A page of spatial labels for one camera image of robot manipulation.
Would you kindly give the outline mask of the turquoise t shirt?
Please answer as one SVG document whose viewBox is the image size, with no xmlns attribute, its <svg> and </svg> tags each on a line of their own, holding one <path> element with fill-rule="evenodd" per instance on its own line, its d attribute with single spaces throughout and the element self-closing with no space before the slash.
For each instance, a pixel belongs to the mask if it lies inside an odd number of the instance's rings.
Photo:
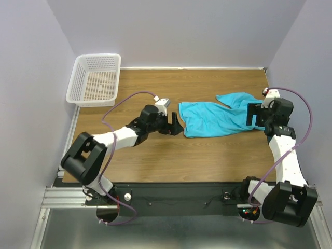
<svg viewBox="0 0 332 249">
<path fill-rule="evenodd" d="M 185 123 L 184 136 L 219 137 L 250 130 L 264 130 L 263 127 L 247 126 L 247 106 L 262 103 L 244 92 L 217 95 L 214 102 L 180 102 L 179 116 Z"/>
</svg>

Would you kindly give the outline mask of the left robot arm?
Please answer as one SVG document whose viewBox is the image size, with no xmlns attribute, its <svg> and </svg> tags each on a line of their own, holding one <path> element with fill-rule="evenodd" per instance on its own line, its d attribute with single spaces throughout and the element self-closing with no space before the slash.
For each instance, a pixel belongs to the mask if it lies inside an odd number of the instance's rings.
<svg viewBox="0 0 332 249">
<path fill-rule="evenodd" d="M 175 136 L 183 131 L 176 112 L 172 113 L 172 122 L 168 123 L 167 114 L 154 105 L 146 105 L 137 118 L 121 129 L 98 135 L 82 132 L 63 156 L 60 165 L 83 186 L 105 196 L 114 186 L 100 172 L 106 155 L 137 146 L 153 132 Z"/>
</svg>

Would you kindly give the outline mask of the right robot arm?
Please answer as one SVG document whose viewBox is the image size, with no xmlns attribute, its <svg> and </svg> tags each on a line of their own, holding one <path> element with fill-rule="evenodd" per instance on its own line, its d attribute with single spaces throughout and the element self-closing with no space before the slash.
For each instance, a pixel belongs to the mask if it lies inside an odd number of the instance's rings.
<svg viewBox="0 0 332 249">
<path fill-rule="evenodd" d="M 248 176 L 242 181 L 240 198 L 243 201 L 254 199 L 261 204 L 266 220 L 302 227 L 316 204 L 318 194 L 309 187 L 300 169 L 295 130 L 288 126 L 293 109 L 293 103 L 283 98 L 248 104 L 246 124 L 252 124 L 253 117 L 256 117 L 256 125 L 264 128 L 276 164 L 276 184 L 270 186 Z"/>
</svg>

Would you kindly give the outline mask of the white plastic basket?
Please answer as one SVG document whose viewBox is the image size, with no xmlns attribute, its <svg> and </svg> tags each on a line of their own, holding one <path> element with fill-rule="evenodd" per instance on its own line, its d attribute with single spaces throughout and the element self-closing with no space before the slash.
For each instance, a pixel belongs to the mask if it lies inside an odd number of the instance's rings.
<svg viewBox="0 0 332 249">
<path fill-rule="evenodd" d="M 121 56 L 116 53 L 82 54 L 74 62 L 66 101 L 79 107 L 115 105 Z"/>
</svg>

